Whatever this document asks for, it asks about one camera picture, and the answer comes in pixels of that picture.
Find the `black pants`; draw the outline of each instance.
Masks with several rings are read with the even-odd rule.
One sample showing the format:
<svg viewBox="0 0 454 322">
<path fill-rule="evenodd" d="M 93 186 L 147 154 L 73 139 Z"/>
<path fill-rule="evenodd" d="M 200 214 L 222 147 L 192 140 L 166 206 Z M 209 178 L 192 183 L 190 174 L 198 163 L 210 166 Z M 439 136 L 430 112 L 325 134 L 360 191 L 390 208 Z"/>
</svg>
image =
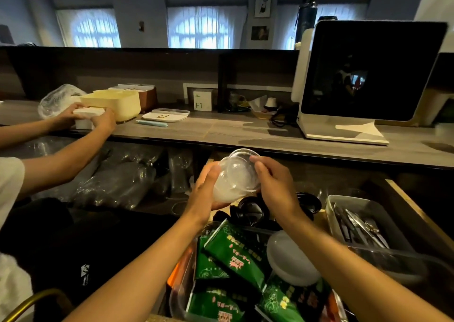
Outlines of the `black pants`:
<svg viewBox="0 0 454 322">
<path fill-rule="evenodd" d="M 73 223 L 64 204 L 41 199 L 10 212 L 0 230 L 0 252 L 30 274 L 34 293 L 56 287 L 78 305 L 174 222 L 173 216 L 116 210 Z M 60 320 L 54 299 L 35 307 L 35 321 Z"/>
</svg>

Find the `framed picture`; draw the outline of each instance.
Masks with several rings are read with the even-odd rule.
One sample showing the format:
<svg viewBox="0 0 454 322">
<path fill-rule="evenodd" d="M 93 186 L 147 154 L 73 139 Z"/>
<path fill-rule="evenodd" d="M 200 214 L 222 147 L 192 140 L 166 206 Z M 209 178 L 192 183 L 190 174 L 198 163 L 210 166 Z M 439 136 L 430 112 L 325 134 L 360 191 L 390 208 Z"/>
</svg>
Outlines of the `framed picture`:
<svg viewBox="0 0 454 322">
<path fill-rule="evenodd" d="M 270 29 L 267 26 L 253 26 L 251 40 L 268 41 Z"/>
<path fill-rule="evenodd" d="M 256 0 L 254 17 L 270 17 L 271 0 Z"/>
</svg>

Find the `shirt sleeve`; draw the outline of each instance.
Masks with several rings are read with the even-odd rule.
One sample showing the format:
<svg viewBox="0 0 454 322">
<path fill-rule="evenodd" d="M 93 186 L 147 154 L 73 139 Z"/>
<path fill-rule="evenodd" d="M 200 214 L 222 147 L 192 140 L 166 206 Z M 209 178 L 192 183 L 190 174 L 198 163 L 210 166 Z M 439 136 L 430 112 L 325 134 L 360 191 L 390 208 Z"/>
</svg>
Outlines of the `shirt sleeve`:
<svg viewBox="0 0 454 322">
<path fill-rule="evenodd" d="M 20 159 L 0 157 L 0 228 L 20 193 L 25 171 Z"/>
</svg>

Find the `hand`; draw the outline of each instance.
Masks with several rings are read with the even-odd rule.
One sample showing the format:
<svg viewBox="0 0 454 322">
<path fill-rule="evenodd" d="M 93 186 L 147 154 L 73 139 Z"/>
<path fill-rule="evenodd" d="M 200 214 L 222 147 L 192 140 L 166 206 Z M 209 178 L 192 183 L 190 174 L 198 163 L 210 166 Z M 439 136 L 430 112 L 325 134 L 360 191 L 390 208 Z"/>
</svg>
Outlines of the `hand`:
<svg viewBox="0 0 454 322">
<path fill-rule="evenodd" d="M 203 167 L 184 210 L 183 215 L 190 216 L 200 229 L 207 224 L 211 211 L 229 205 L 213 201 L 213 188 L 220 172 L 219 162 L 211 162 Z"/>
<path fill-rule="evenodd" d="M 68 129 L 72 125 L 74 125 L 75 120 L 85 119 L 84 116 L 73 113 L 77 108 L 82 107 L 85 107 L 85 105 L 80 102 L 76 102 L 73 103 L 71 106 L 67 107 L 63 112 L 61 112 L 54 118 L 49 118 L 48 120 L 51 123 L 51 131 L 60 131 Z"/>
<path fill-rule="evenodd" d="M 99 116 L 91 118 L 95 128 L 102 128 L 112 134 L 117 126 L 115 121 L 115 113 L 110 108 L 106 108 L 106 111 Z"/>
<path fill-rule="evenodd" d="M 274 216 L 289 216 L 299 210 L 290 170 L 269 157 L 251 156 L 251 161 L 255 163 L 263 200 Z"/>
</svg>

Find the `thermos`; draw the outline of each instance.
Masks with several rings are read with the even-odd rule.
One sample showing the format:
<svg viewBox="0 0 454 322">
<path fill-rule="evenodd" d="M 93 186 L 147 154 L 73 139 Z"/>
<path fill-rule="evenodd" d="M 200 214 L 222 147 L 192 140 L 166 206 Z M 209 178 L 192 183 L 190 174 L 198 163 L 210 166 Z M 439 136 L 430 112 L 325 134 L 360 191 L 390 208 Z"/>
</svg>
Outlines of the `thermos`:
<svg viewBox="0 0 454 322">
<path fill-rule="evenodd" d="M 300 42 L 306 29 L 314 28 L 317 18 L 317 0 L 303 0 L 298 10 L 295 42 Z"/>
</svg>

